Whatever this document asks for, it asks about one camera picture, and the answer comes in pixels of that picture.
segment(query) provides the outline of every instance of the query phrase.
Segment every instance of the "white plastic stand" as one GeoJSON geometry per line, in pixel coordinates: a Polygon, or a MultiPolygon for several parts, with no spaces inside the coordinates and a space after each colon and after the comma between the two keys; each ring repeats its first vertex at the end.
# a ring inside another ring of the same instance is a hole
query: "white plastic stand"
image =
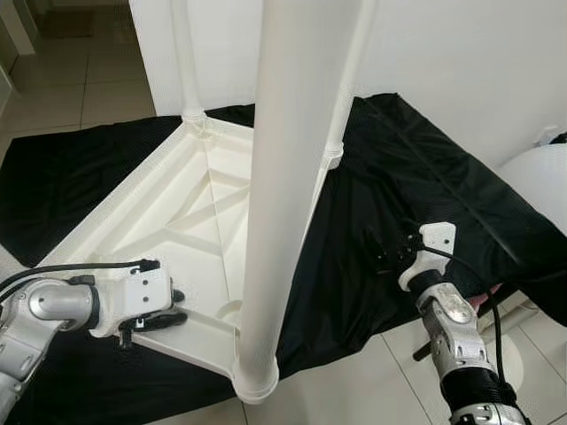
{"type": "Polygon", "coordinates": [[[225,375],[259,403],[278,381],[291,279],[342,155],[376,0],[264,2],[253,131],[202,113],[186,0],[171,1],[183,124],[41,265],[159,259],[189,317],[133,341],[225,375]]]}

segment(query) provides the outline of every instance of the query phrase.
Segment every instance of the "black cable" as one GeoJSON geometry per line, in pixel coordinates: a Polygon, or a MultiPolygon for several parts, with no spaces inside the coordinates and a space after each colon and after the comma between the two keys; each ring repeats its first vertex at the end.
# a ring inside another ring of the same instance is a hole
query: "black cable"
{"type": "Polygon", "coordinates": [[[159,267],[159,262],[156,260],[149,259],[139,259],[138,261],[129,261],[125,263],[82,263],[82,264],[60,264],[56,266],[43,266],[36,268],[29,268],[22,272],[13,274],[8,279],[0,283],[0,290],[4,292],[0,295],[0,304],[3,303],[7,298],[9,298],[14,292],[19,290],[24,286],[27,281],[18,282],[6,290],[11,284],[24,279],[29,276],[33,276],[41,273],[49,272],[66,272],[72,270],[95,270],[101,268],[128,268],[128,267],[140,267],[141,271],[152,270],[159,267]]]}
{"type": "Polygon", "coordinates": [[[502,384],[506,383],[506,377],[504,376],[504,366],[502,361],[502,329],[501,329],[500,312],[498,311],[498,305],[496,304],[490,285],[477,272],[477,270],[475,270],[475,268],[471,266],[464,259],[456,257],[455,255],[449,254],[447,252],[436,250],[435,248],[430,248],[428,246],[422,246],[421,249],[423,249],[424,251],[432,252],[433,254],[440,255],[441,257],[451,259],[459,263],[460,265],[465,266],[482,283],[486,296],[488,297],[488,302],[490,303],[494,315],[494,333],[495,333],[495,342],[496,342],[496,368],[498,369],[498,377],[502,384]]]}

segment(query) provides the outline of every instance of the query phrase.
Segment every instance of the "black cloth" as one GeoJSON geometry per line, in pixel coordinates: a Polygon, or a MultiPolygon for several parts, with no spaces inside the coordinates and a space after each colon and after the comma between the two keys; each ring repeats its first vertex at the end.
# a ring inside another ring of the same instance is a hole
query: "black cloth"
{"type": "MultiPolygon", "coordinates": [[[[253,113],[251,105],[207,114],[252,126],[253,113]]],[[[37,263],[179,123],[14,141],[0,170],[0,243],[37,263]]],[[[415,223],[442,220],[457,225],[455,255],[489,284],[516,284],[567,325],[567,239],[399,96],[356,98],[345,156],[328,173],[293,279],[277,351],[282,377],[414,319],[413,299],[397,284],[407,264],[399,255],[415,223]],[[376,262],[376,247],[386,262],[376,262]]],[[[483,289],[454,262],[447,279],[465,296],[483,289]]],[[[233,395],[226,378],[199,367],[139,346],[121,352],[113,338],[60,333],[11,421],[141,424],[233,395]]]]}

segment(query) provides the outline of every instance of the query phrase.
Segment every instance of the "white bracket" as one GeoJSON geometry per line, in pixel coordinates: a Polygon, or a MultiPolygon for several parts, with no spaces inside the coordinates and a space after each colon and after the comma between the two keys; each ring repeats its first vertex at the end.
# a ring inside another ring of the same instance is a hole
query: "white bracket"
{"type": "Polygon", "coordinates": [[[163,268],[132,274],[114,281],[97,281],[100,319],[90,334],[105,337],[115,334],[123,321],[147,313],[167,310],[171,304],[171,282],[163,268]]]}
{"type": "MultiPolygon", "coordinates": [[[[423,245],[447,254],[453,254],[456,227],[446,221],[440,223],[424,224],[419,228],[423,237],[423,245]]],[[[416,261],[404,273],[401,274],[398,283],[401,288],[409,292],[408,284],[414,277],[426,270],[438,270],[441,275],[445,274],[445,268],[449,259],[429,251],[418,251],[416,261]]]]}

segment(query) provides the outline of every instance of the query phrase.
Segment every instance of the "white wall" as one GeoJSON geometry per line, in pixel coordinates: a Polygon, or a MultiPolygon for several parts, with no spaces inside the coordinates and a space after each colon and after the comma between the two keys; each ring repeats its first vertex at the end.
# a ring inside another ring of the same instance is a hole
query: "white wall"
{"type": "Polygon", "coordinates": [[[20,2],[21,0],[0,0],[0,19],[6,26],[18,53],[20,55],[34,54],[34,40],[27,33],[14,1],[20,2]]]}
{"type": "Polygon", "coordinates": [[[16,0],[14,2],[14,6],[16,7],[16,11],[18,11],[18,16],[21,20],[22,25],[26,29],[29,40],[32,44],[35,43],[35,38],[38,35],[38,31],[37,27],[35,26],[34,16],[32,15],[29,7],[27,7],[27,2],[16,0]]]}
{"type": "MultiPolygon", "coordinates": [[[[169,2],[130,0],[158,114],[179,113],[169,2]]],[[[261,0],[191,0],[205,108],[253,102],[261,0]]],[[[358,93],[398,91],[495,166],[567,126],[567,2],[382,0],[358,93]]]]}

